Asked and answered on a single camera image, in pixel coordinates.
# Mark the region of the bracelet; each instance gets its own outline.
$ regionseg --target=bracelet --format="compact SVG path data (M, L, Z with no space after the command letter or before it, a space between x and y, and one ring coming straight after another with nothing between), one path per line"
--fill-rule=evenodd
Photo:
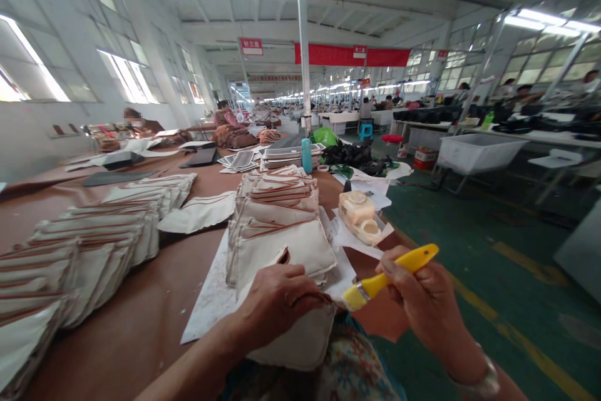
M449 379L451 383L464 395L466 398L487 401L492 397L499 394L501 386L499 385L499 373L496 371L493 361L487 355L484 355L486 359L486 366L488 367L488 373L484 379L474 385L463 385L455 382L451 376Z

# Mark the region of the green bag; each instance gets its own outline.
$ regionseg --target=green bag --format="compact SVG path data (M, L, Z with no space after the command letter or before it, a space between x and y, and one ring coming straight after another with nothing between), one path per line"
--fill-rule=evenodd
M338 144L338 135L332 132L332 130L328 127L317 129L313 136L315 137L316 143L321 143L326 148L328 146L335 146Z

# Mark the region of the green floor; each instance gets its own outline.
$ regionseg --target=green floor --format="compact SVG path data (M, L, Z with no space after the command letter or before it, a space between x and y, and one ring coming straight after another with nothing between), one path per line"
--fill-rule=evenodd
M343 138L357 141L356 136ZM372 149L374 156L395 154L378 136ZM516 165L531 170L523 159ZM507 174L492 178L498 182L494 192L468 183L457 197L412 185L431 179L430 173L415 171L404 179L407 186L390 187L393 205L384 216L417 245L441 248L438 260L455 277L467 327L531 400L601 399L601 307L552 260L570 232L514 204L531 184ZM458 182L451 177L446 184ZM578 205L573 200L584 189L563 186L546 206L581 218L597 197ZM510 226L493 212L517 216L526 224ZM566 321L578 327L566 328ZM411 332L397 343L379 337L374 341L410 400L460 399Z

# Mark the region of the hand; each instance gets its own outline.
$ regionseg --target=hand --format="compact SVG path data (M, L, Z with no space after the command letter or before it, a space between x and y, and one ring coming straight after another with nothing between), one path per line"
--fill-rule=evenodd
M257 272L249 294L231 315L246 353L288 331L307 312L323 305L315 281L302 265L272 265Z
M384 272L392 282L390 297L402 306L419 341L450 376L462 384L478 383L487 373L486 360L463 324L449 275L435 261L412 275L394 262L409 251L403 246L386 251L376 273Z

